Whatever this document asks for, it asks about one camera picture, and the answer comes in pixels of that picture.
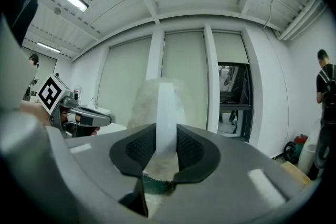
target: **faucet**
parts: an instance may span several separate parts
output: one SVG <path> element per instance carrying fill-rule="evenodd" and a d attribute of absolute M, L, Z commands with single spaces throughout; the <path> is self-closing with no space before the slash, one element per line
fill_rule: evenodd
<path fill-rule="evenodd" d="M 94 102 L 93 102 L 94 107 L 97 109 L 97 108 L 98 108 L 98 100 L 97 100 L 96 97 L 92 97 L 92 98 L 91 98 L 91 101 L 92 101 L 93 99 L 94 99 Z"/>

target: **window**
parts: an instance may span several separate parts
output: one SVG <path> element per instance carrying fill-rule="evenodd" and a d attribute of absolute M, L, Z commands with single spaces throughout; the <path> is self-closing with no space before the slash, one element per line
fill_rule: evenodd
<path fill-rule="evenodd" d="M 248 57 L 239 33 L 213 32 L 219 75 L 218 134 L 248 141 L 252 85 Z"/>
<path fill-rule="evenodd" d="M 193 102 L 192 113 L 195 114 L 195 117 L 192 117 L 193 120 L 186 124 L 206 129 L 208 74 L 204 37 L 201 30 L 166 34 L 161 76 L 184 82 Z"/>
<path fill-rule="evenodd" d="M 127 126 L 138 88 L 146 80 L 151 37 L 112 47 L 100 80 L 98 104 Z"/>
<path fill-rule="evenodd" d="M 218 134 L 249 139 L 252 120 L 252 92 L 249 65 L 218 63 Z"/>

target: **backpack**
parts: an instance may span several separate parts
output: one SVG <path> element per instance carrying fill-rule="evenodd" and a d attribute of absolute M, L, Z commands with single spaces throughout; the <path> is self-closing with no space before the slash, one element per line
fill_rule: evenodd
<path fill-rule="evenodd" d="M 326 83 L 326 90 L 322 93 L 322 120 L 324 124 L 336 124 L 336 78 L 335 65 L 332 66 L 332 77 L 322 69 L 319 76 Z"/>

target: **cable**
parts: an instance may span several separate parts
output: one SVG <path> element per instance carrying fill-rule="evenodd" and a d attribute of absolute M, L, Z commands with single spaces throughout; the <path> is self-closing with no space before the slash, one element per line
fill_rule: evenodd
<path fill-rule="evenodd" d="M 269 17 L 268 17 L 268 20 L 266 21 L 265 25 L 264 25 L 264 30 L 265 30 L 265 27 L 266 25 L 268 24 L 268 22 L 271 20 L 271 15 L 272 15 L 272 3 L 273 3 L 274 0 L 271 1 L 271 6 L 269 8 Z"/>

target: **white wall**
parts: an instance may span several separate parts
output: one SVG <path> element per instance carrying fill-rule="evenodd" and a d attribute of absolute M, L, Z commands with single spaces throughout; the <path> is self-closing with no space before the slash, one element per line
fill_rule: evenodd
<path fill-rule="evenodd" d="M 98 96 L 101 74 L 109 48 L 96 46 L 73 63 L 71 89 L 82 87 L 81 104 L 91 105 L 91 98 Z"/>
<path fill-rule="evenodd" d="M 324 49 L 336 64 L 336 23 L 332 11 L 325 12 L 297 38 L 289 42 L 294 72 L 300 85 L 298 95 L 298 132 L 309 135 L 313 123 L 321 117 L 321 104 L 316 103 L 316 76 L 321 70 L 317 52 Z"/>
<path fill-rule="evenodd" d="M 269 157 L 280 154 L 286 142 L 298 133 L 295 125 L 298 112 L 293 102 L 298 98 L 298 93 L 295 75 L 291 72 L 293 59 L 288 47 L 284 42 L 277 40 L 271 31 L 266 30 L 266 35 L 261 25 L 231 17 L 171 18 L 162 20 L 160 27 L 168 32 L 202 29 L 205 24 L 216 30 L 241 31 L 254 84 L 254 116 L 250 144 Z M 83 104 L 89 104 L 91 97 L 97 96 L 108 48 L 151 35 L 154 29 L 155 26 L 150 24 L 125 31 L 104 41 L 98 48 L 74 62 L 72 85 L 79 84 L 83 87 Z M 158 66 L 157 62 L 149 60 L 148 69 Z"/>
<path fill-rule="evenodd" d="M 37 73 L 35 74 L 35 77 L 34 77 L 35 79 L 38 79 L 38 82 L 35 85 L 30 86 L 30 89 L 32 91 L 38 91 L 42 87 L 42 84 L 45 82 L 49 74 L 54 71 L 56 64 L 57 64 L 57 59 L 46 56 L 45 54 L 41 54 L 34 50 L 27 49 L 25 47 L 23 47 L 22 50 L 27 55 L 27 62 L 28 62 L 28 57 L 31 54 L 34 53 L 38 55 L 39 68 L 37 69 Z"/>
<path fill-rule="evenodd" d="M 209 108 L 208 122 L 206 129 L 216 133 L 218 131 L 218 116 L 220 87 L 218 78 L 218 59 L 214 36 L 209 23 L 204 24 L 204 41 L 208 63 L 208 81 L 209 81 Z"/>
<path fill-rule="evenodd" d="M 146 80 L 161 77 L 164 36 L 162 27 L 159 26 L 154 29 L 148 56 Z"/>
<path fill-rule="evenodd" d="M 54 69 L 54 74 L 56 73 L 66 86 L 72 86 L 72 62 L 70 60 L 58 59 Z"/>

